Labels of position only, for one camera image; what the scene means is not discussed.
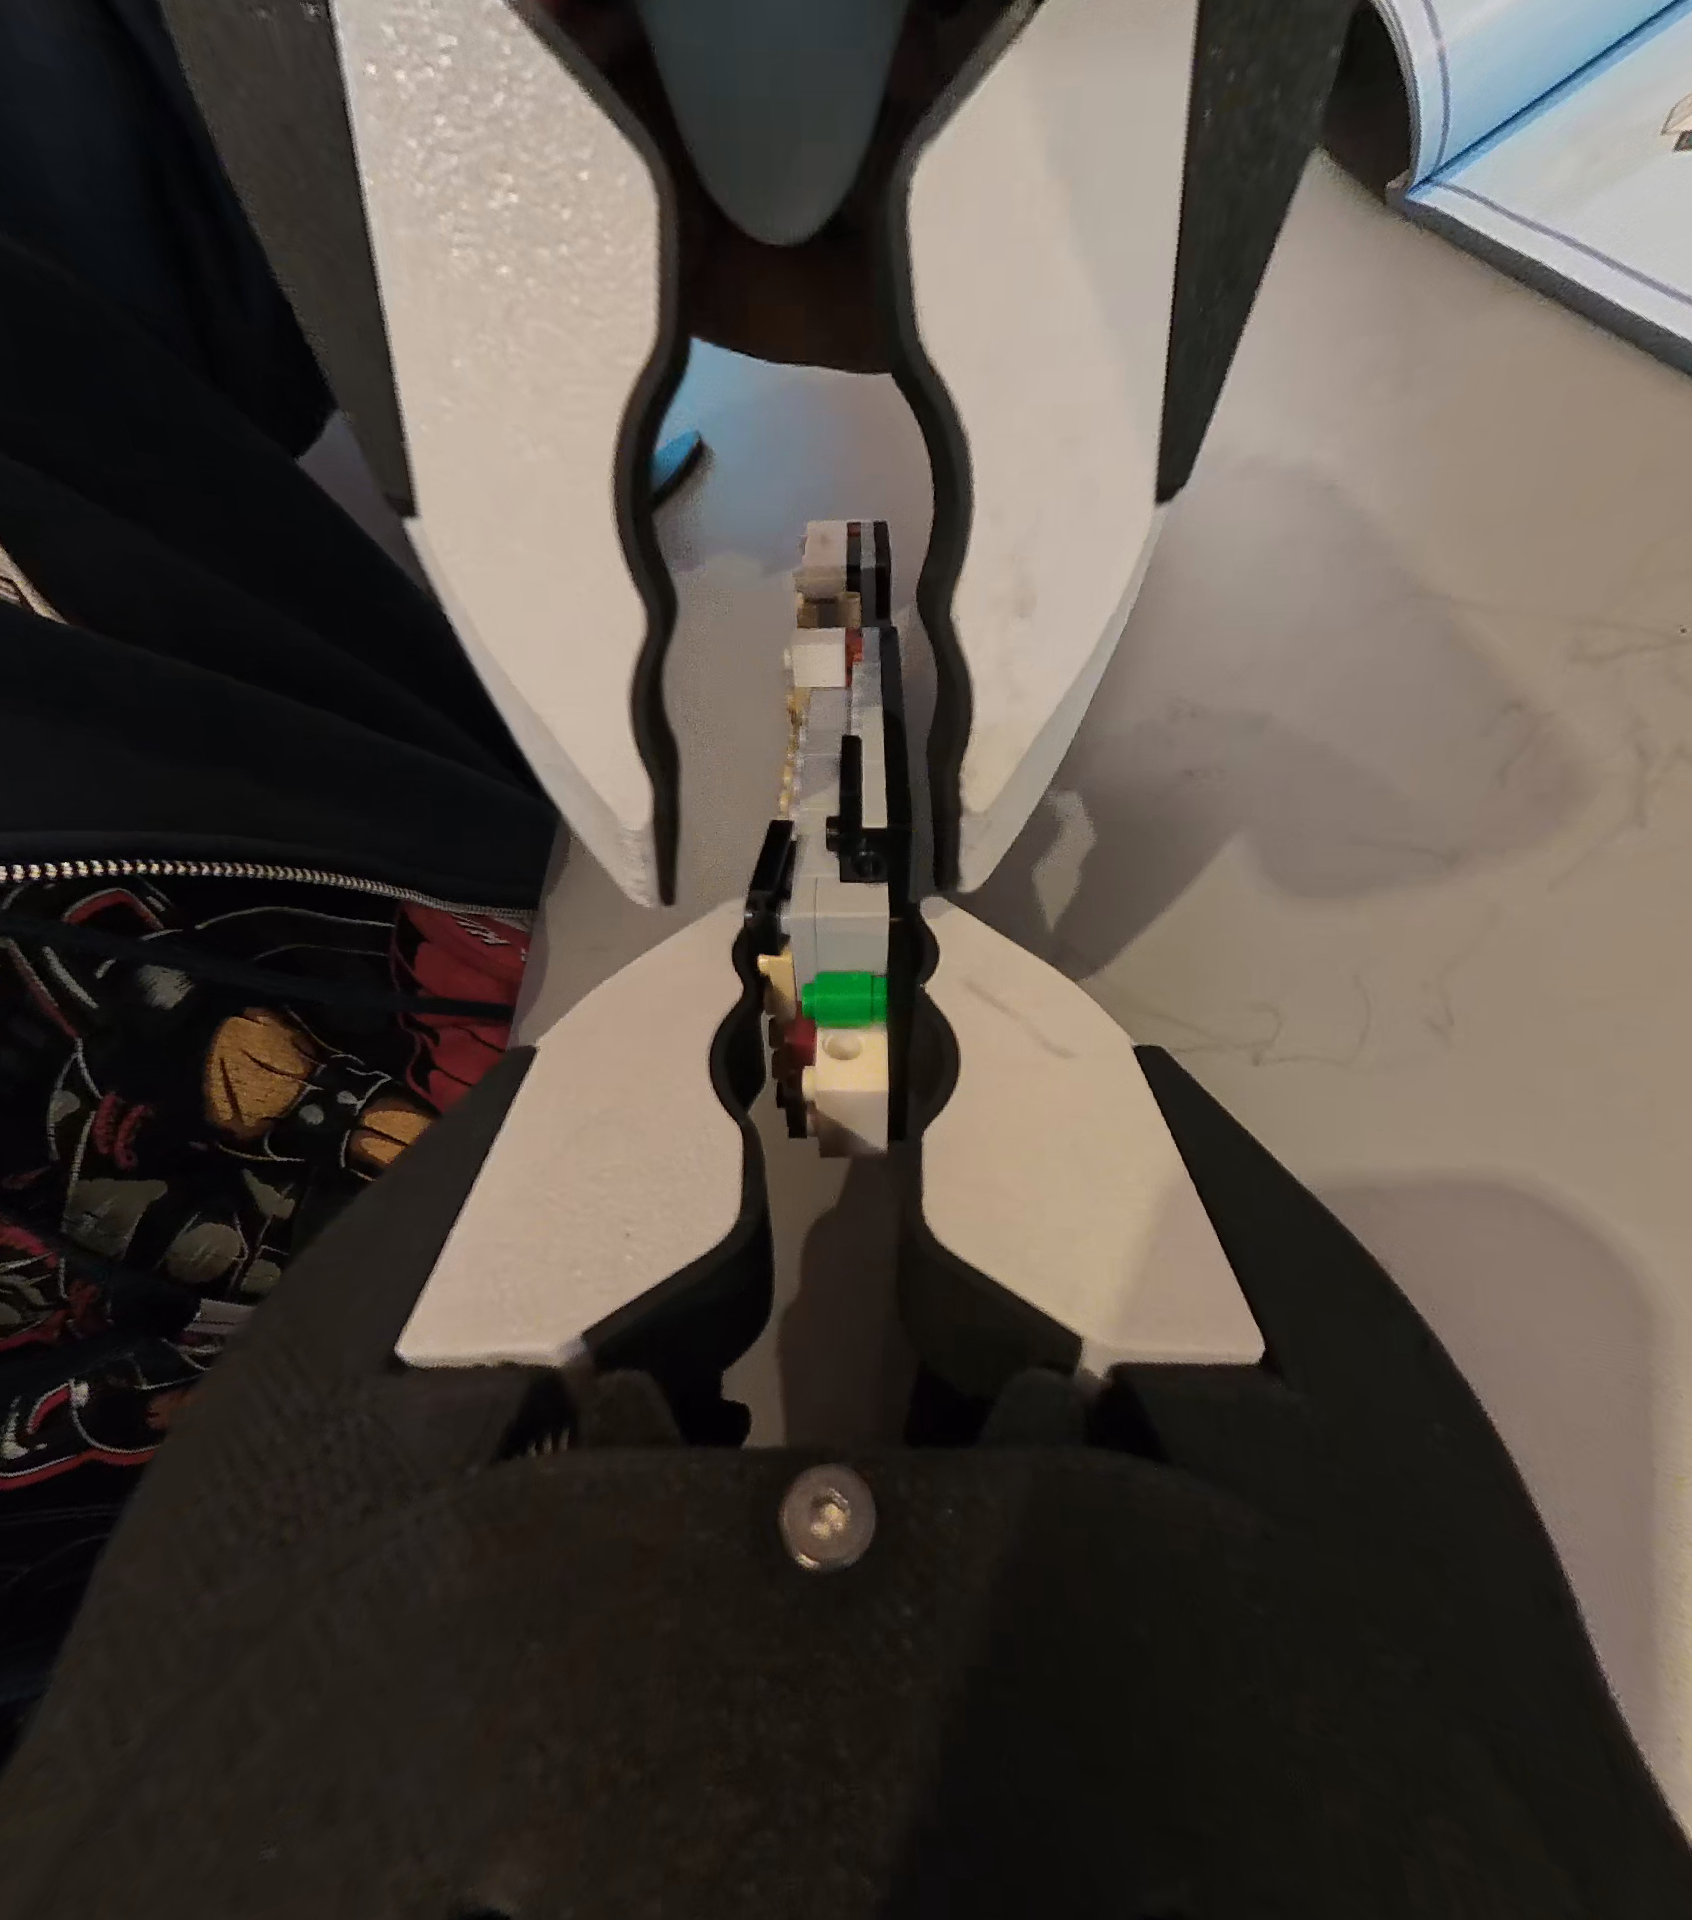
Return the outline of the black zip jacket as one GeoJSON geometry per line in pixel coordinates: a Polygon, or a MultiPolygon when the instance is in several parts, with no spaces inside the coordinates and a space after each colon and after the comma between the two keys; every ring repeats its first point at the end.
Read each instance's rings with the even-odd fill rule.
{"type": "MultiPolygon", "coordinates": [[[[0,3],[0,869],[292,874],[536,915],[557,814],[437,601],[307,474],[335,413],[163,7],[0,3]]],[[[358,1201],[396,1220],[373,1191],[414,1145],[112,1500],[0,1507],[0,1774],[216,1366],[250,1329],[271,1359],[360,1328],[390,1348],[410,1249],[346,1275],[340,1223],[358,1201]]]]}

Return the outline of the instruction booklet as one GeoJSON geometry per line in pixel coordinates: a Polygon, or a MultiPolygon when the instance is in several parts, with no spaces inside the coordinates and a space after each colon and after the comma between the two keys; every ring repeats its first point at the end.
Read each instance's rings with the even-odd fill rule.
{"type": "Polygon", "coordinates": [[[1421,228],[1692,375],[1692,2],[1381,2],[1421,228]]]}

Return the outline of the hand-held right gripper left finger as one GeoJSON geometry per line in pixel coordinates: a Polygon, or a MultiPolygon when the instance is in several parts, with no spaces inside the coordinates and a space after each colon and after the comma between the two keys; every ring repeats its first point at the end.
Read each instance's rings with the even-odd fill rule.
{"type": "Polygon", "coordinates": [[[584,995],[536,1044],[396,1342],[414,1370],[728,1370],[775,1256],[760,980],[727,899],[584,995]]]}

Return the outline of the toy brick model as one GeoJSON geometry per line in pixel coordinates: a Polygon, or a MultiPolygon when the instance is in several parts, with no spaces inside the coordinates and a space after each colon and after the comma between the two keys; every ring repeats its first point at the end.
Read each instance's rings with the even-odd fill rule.
{"type": "Polygon", "coordinates": [[[905,1137],[920,943],[902,634],[883,518],[810,520],[776,802],[744,899],[772,1105],[829,1159],[905,1137]]]}

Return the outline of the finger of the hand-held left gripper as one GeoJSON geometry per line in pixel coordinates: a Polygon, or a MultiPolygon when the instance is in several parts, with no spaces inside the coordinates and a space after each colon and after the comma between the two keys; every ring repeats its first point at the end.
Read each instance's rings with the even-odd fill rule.
{"type": "Polygon", "coordinates": [[[330,7],[414,494],[494,708],[636,904],[674,896],[649,460],[685,372],[670,180],[543,3],[330,7]]]}
{"type": "Polygon", "coordinates": [[[909,315],[962,456],[944,891],[1026,828],[1161,540],[1199,12],[1009,5],[906,166],[909,315]]]}

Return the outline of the printed black shirt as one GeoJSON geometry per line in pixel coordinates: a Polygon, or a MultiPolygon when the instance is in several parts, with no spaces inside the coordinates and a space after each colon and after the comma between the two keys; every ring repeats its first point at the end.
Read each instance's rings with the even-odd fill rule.
{"type": "Polygon", "coordinates": [[[533,907],[0,869],[0,1510],[115,1500],[330,1220],[497,1068],[533,907]]]}

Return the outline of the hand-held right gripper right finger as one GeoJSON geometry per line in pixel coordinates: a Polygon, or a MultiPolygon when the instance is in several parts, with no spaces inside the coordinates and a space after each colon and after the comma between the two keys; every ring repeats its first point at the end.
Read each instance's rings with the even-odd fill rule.
{"type": "Polygon", "coordinates": [[[931,1370],[1266,1353],[1119,1022],[967,909],[922,907],[906,1059],[905,1326],[931,1370]]]}

